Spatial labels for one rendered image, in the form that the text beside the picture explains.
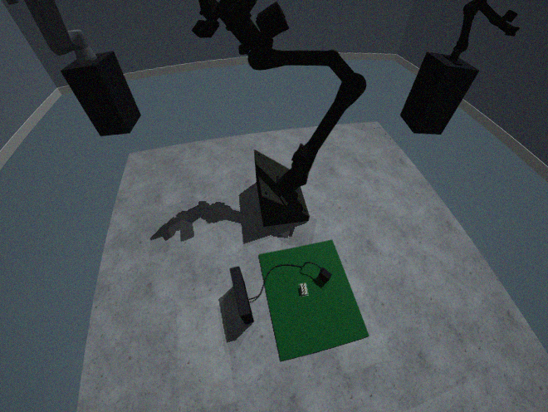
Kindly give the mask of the green circuit board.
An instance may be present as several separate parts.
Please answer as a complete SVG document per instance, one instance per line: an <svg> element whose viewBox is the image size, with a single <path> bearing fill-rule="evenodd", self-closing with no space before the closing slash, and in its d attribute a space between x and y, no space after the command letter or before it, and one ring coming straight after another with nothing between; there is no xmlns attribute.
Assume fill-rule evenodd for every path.
<svg viewBox="0 0 548 412"><path fill-rule="evenodd" d="M280 361L369 336L333 239L258 255Z"/></svg>

